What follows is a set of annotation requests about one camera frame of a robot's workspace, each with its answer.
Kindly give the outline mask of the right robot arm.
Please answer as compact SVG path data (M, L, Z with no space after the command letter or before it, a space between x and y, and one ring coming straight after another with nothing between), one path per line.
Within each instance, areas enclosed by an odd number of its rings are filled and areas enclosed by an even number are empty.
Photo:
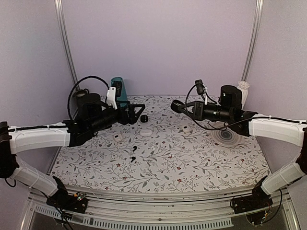
M251 195L233 198L231 208L236 214L270 207L271 195L291 185L307 174L307 123L301 120L265 116L242 109L242 91L235 86L224 85L219 101L208 97L205 86L198 80L194 89L202 101L191 103L174 100L171 109L187 115L195 124L203 120L226 123L226 128L245 137L265 137L288 142L301 147L299 156L273 174L262 178L252 189Z

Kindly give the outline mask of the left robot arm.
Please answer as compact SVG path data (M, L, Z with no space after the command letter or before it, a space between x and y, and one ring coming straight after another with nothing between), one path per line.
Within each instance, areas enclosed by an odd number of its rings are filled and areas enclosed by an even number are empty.
M47 147L77 147L91 140L101 130L113 124L133 125L145 110L144 104L123 101L121 107L114 96L103 102L97 93L79 92L78 113L72 120L53 125L10 127L0 124L0 177L10 178L34 188L47 197L47 205L57 209L85 213L88 199L85 193L69 195L63 182L46 175L26 162L17 153Z

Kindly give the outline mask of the black gold-trim charging case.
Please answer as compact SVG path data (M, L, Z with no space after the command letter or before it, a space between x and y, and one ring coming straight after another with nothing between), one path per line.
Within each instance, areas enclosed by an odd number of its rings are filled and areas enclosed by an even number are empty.
M173 100L170 107L173 112L178 114L185 111L185 104L179 100Z

